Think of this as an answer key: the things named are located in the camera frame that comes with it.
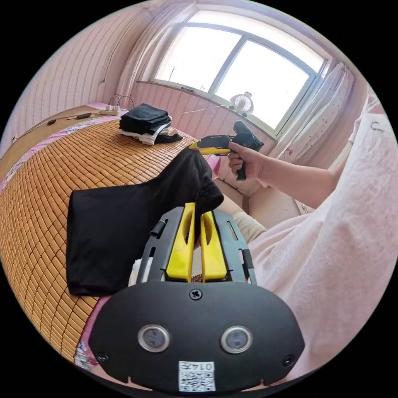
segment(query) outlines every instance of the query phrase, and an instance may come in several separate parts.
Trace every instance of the small fan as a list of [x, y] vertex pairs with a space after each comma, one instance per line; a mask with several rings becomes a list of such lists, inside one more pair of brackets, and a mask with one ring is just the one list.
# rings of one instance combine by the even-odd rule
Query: small fan
[[245, 91], [244, 94], [238, 94], [230, 99], [231, 105], [229, 109], [236, 111], [243, 117], [247, 117], [249, 113], [253, 112], [253, 100], [252, 95]]

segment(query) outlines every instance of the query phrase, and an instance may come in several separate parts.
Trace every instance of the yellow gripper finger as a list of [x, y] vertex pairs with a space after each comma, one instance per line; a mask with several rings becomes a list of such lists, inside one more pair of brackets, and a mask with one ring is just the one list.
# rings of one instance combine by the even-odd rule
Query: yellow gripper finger
[[186, 203], [166, 269], [169, 279], [191, 282], [195, 244], [194, 225], [195, 203]]
[[217, 226], [211, 211], [200, 218], [200, 246], [202, 252], [203, 282], [225, 279], [227, 266], [217, 232]]

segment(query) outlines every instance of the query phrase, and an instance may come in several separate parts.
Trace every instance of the stack of folded clothes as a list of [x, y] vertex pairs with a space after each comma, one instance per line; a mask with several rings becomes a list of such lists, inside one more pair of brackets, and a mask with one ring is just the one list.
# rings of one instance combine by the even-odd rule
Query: stack of folded clothes
[[166, 111], [148, 104], [141, 104], [121, 116], [119, 129], [123, 135], [134, 137], [144, 144], [153, 145], [182, 139], [175, 130], [171, 133], [170, 125], [171, 117]]

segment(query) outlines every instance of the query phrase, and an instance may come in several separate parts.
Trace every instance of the window sill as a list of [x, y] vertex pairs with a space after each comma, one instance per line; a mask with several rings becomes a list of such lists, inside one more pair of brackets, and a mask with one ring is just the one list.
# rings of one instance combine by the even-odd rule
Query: window sill
[[267, 138], [269, 138], [270, 140], [274, 141], [274, 142], [278, 142], [278, 140], [282, 137], [282, 135], [276, 137], [274, 134], [270, 133], [269, 131], [267, 131], [260, 123], [256, 123], [253, 119], [255, 119], [255, 117], [253, 117], [252, 115], [248, 115], [247, 118], [244, 118], [242, 116], [240, 116], [239, 114], [237, 114], [235, 111], [231, 110], [228, 108], [228, 102], [224, 101], [224, 100], [220, 100], [220, 101], [216, 101], [214, 98], [211, 98], [210, 96], [206, 95], [205, 93], [203, 95], [199, 94], [196, 91], [188, 91], [188, 90], [184, 90], [182, 89], [182, 85], [181, 84], [176, 84], [176, 83], [168, 83], [165, 84], [165, 82], [163, 81], [158, 81], [158, 80], [152, 80], [152, 81], [143, 81], [143, 80], [138, 80], [137, 83], [146, 83], [146, 84], [152, 84], [152, 85], [157, 85], [157, 86], [161, 86], [161, 87], [166, 87], [166, 88], [172, 88], [174, 90], [177, 91], [181, 91], [181, 92], [185, 92], [189, 95], [192, 95], [194, 97], [197, 98], [201, 98], [204, 99], [212, 104], [214, 104], [215, 106], [219, 106], [224, 108], [226, 111], [232, 113], [233, 115], [241, 118], [242, 120], [245, 121], [245, 123], [250, 127], [254, 127], [255, 129], [259, 130], [261, 133], [263, 133]]

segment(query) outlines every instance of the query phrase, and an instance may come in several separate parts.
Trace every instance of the label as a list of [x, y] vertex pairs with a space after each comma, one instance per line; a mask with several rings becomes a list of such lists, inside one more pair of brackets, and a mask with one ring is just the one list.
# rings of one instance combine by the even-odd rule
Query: label
[[215, 391], [214, 362], [178, 362], [178, 388], [181, 392]]

